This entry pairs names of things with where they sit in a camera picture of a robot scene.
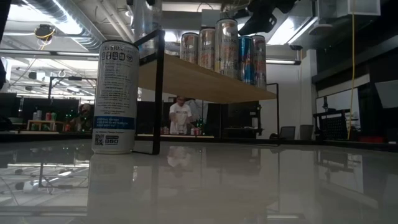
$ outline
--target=qr code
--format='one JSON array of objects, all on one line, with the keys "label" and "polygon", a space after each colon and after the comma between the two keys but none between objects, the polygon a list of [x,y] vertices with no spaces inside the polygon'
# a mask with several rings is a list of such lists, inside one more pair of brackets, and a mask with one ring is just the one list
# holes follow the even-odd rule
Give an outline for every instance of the qr code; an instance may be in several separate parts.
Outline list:
[{"label": "qr code", "polygon": [[103,134],[96,134],[95,135],[95,143],[96,146],[103,146],[104,145],[104,135]]}]

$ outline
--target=energy drink can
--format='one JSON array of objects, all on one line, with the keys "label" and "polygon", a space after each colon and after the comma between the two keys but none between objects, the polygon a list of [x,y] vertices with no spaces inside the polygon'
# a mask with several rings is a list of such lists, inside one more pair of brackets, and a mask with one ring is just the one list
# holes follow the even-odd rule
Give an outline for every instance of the energy drink can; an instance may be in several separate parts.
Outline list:
[{"label": "energy drink can", "polygon": [[238,23],[234,19],[220,19],[215,33],[215,71],[238,78]]},{"label": "energy drink can", "polygon": [[267,89],[267,52],[266,39],[261,35],[252,36],[254,43],[253,64],[255,85],[264,90]]},{"label": "energy drink can", "polygon": [[199,35],[187,32],[181,36],[180,59],[198,63],[198,39]]},{"label": "energy drink can", "polygon": [[215,32],[214,28],[205,28],[199,33],[198,65],[210,70],[214,70]]},{"label": "energy drink can", "polygon": [[56,121],[57,120],[57,114],[56,112],[51,113],[51,120]]},{"label": "energy drink can", "polygon": [[130,153],[136,129],[139,50],[129,42],[107,40],[99,55],[92,149],[99,154]]},{"label": "energy drink can", "polygon": [[51,121],[51,113],[50,113],[50,112],[47,112],[47,113],[45,114],[45,120],[46,120],[46,121]]},{"label": "energy drink can", "polygon": [[254,85],[253,38],[239,38],[239,79],[244,83]]}]

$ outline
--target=yellow cable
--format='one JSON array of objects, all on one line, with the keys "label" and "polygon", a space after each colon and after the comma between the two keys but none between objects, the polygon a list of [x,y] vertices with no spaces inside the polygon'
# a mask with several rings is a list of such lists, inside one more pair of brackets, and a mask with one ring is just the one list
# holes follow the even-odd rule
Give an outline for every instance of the yellow cable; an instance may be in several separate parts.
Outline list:
[{"label": "yellow cable", "polygon": [[348,126],[348,135],[347,140],[351,135],[351,122],[353,117],[353,97],[354,97],[354,80],[355,80],[355,0],[353,0],[353,79],[351,81],[351,103],[349,106],[349,126]]},{"label": "yellow cable", "polygon": [[54,34],[54,32],[55,32],[55,29],[50,33],[50,34],[47,34],[47,35],[44,35],[44,36],[38,36],[38,35],[36,35],[36,30],[37,30],[37,28],[35,29],[35,36],[37,37],[37,38],[46,38],[46,37],[50,37],[51,35],[53,35]]}]

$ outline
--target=white wall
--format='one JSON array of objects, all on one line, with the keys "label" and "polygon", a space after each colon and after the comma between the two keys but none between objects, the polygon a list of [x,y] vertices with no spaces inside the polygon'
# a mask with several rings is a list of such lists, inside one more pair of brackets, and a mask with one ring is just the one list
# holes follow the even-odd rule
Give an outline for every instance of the white wall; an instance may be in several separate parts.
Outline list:
[{"label": "white wall", "polygon": [[[311,77],[316,74],[316,54],[314,50],[307,52],[302,65],[267,65],[267,83],[279,84],[279,115],[280,127],[296,126],[295,138],[300,134],[300,125],[314,124],[312,114],[315,113],[315,87]],[[276,93],[275,86],[269,91]],[[277,133],[276,100],[260,101],[261,123],[264,131],[259,139],[269,139],[270,134]]]}]

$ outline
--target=wooden shelf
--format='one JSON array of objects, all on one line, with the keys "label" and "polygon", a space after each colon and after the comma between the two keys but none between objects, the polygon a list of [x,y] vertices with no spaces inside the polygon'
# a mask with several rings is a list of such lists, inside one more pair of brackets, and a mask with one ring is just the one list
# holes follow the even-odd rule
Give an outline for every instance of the wooden shelf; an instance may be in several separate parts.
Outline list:
[{"label": "wooden shelf", "polygon": [[[163,92],[214,103],[276,99],[269,91],[226,77],[199,65],[164,55]],[[139,87],[155,90],[156,61],[140,67]]]}]

